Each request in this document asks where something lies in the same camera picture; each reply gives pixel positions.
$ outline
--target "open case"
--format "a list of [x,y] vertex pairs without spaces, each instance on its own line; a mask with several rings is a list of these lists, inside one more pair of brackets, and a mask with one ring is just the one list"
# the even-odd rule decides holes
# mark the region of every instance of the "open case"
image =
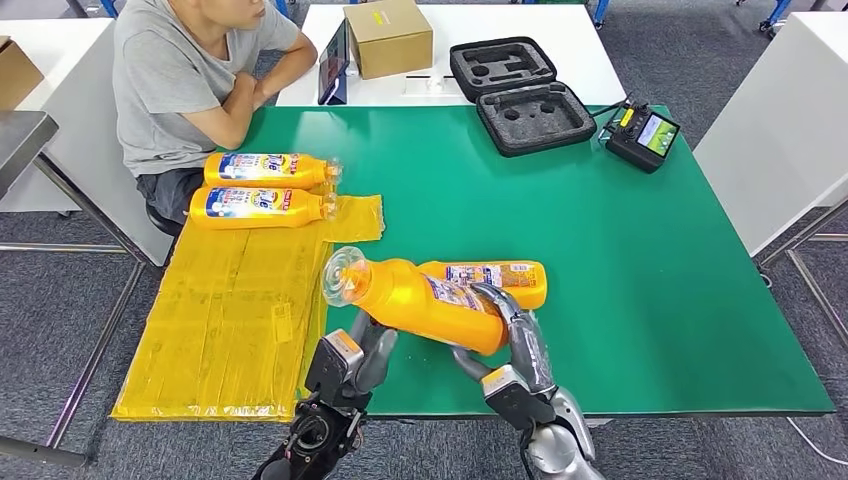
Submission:
[[505,157],[588,140],[594,118],[528,37],[466,43],[450,49],[450,67],[465,98]]

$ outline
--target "gray t-shirt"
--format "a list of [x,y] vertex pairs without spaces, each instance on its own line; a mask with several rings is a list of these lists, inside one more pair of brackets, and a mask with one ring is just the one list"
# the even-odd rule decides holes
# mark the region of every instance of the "gray t-shirt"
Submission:
[[134,176],[203,166],[216,145],[180,114],[222,105],[260,50],[286,50],[297,38],[297,26],[265,3],[258,28],[227,33],[230,59],[221,60],[194,41],[168,0],[127,2],[115,26],[112,81],[118,140]]

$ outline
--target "cardboard box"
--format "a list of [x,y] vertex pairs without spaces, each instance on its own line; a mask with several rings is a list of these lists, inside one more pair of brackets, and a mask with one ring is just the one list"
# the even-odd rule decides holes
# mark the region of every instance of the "cardboard box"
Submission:
[[21,47],[0,35],[0,110],[14,110],[43,79]]
[[414,0],[368,2],[344,10],[362,78],[433,66],[433,29]]

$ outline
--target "person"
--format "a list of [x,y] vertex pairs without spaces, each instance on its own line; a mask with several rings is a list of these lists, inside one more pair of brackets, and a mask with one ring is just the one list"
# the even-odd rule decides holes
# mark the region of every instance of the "person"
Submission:
[[[284,54],[257,80],[265,49]],[[206,157],[240,147],[253,112],[317,56],[267,0],[129,0],[115,25],[113,87],[123,161],[147,203],[185,223]]]

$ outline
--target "white cable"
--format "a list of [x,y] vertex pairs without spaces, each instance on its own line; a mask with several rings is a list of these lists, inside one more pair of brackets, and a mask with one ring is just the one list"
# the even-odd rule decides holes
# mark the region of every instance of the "white cable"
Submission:
[[786,417],[786,420],[789,422],[790,425],[792,425],[792,428],[794,428],[795,431],[798,432],[798,435],[801,435],[801,438],[803,438],[804,441],[807,442],[807,445],[812,447],[813,450],[815,450],[816,453],[818,453],[820,457],[824,458],[825,460],[827,460],[829,462],[838,463],[839,465],[848,466],[848,462],[846,462],[845,460],[839,460],[838,458],[833,458],[830,455],[819,450],[819,447],[817,447],[816,444],[814,444],[809,438],[807,438],[806,435],[804,435],[804,432],[802,432],[801,429],[798,428],[798,425],[795,425],[795,422],[793,422],[791,418]]

